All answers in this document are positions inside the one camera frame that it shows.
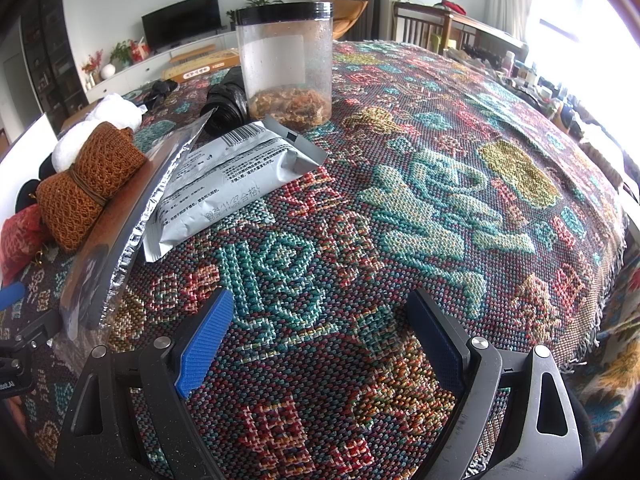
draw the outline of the bottle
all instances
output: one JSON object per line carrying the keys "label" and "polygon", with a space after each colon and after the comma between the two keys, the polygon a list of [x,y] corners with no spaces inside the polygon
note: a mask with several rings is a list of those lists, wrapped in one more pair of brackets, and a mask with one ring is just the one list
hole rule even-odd
{"label": "bottle", "polygon": [[520,69],[524,67],[524,64],[521,61],[515,61],[513,63],[513,68],[511,69],[511,77],[515,78],[518,77],[518,74],[520,73]]}
{"label": "bottle", "polygon": [[525,78],[525,81],[529,84],[529,86],[533,86],[537,84],[538,74],[536,74],[534,70],[531,68],[529,71],[527,71],[527,77]]}
{"label": "bottle", "polygon": [[511,70],[513,69],[513,62],[516,59],[516,55],[511,51],[507,50],[507,53],[502,58],[502,68],[507,71],[507,74],[511,74]]}

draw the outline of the blue gripper pad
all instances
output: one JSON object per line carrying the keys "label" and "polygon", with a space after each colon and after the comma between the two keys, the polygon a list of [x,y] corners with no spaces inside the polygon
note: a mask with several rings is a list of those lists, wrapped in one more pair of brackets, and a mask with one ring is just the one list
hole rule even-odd
{"label": "blue gripper pad", "polygon": [[12,283],[0,289],[0,311],[14,304],[24,297],[24,285],[21,282]]}
{"label": "blue gripper pad", "polygon": [[457,320],[445,316],[423,289],[409,294],[406,313],[440,386],[460,398],[465,391],[464,375],[470,361],[468,336]]}
{"label": "blue gripper pad", "polygon": [[[203,313],[202,320],[190,341],[177,356],[179,370],[176,370],[175,389],[183,399],[186,399],[191,390],[204,381],[234,315],[234,297],[228,290],[214,292],[209,299],[213,304],[209,306],[209,300],[207,300],[201,307],[208,310]],[[180,351],[178,344],[174,351]]]}

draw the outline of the tv stand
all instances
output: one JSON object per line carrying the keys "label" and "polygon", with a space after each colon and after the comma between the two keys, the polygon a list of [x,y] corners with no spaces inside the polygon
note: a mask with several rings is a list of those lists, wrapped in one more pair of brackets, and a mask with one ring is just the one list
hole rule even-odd
{"label": "tv stand", "polygon": [[222,31],[223,31],[223,30],[227,30],[227,29],[228,29],[228,27],[227,27],[226,25],[223,25],[222,27],[215,29],[215,30],[214,30],[214,32],[215,32],[216,34],[223,34],[223,32],[222,32]]}
{"label": "tv stand", "polygon": [[127,94],[146,83],[160,79],[162,72],[172,66],[170,63],[172,58],[207,46],[215,46],[216,51],[225,50],[238,47],[238,39],[235,32],[225,32],[190,40],[179,46],[170,47],[163,52],[155,52],[144,61],[120,70],[117,74],[87,90],[86,98],[92,103],[111,93]]}

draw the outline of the television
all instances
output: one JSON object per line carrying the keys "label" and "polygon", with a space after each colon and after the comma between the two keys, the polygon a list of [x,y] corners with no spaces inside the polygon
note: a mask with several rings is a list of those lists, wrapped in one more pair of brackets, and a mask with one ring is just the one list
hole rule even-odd
{"label": "television", "polygon": [[146,44],[157,50],[222,28],[218,0],[184,0],[142,16]]}

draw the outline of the gray snack packet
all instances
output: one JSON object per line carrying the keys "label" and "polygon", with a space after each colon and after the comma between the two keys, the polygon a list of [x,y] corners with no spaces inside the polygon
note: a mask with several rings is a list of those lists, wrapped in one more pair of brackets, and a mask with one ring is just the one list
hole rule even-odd
{"label": "gray snack packet", "polygon": [[172,248],[324,163],[326,152],[267,116],[193,150],[146,224],[145,257]]}

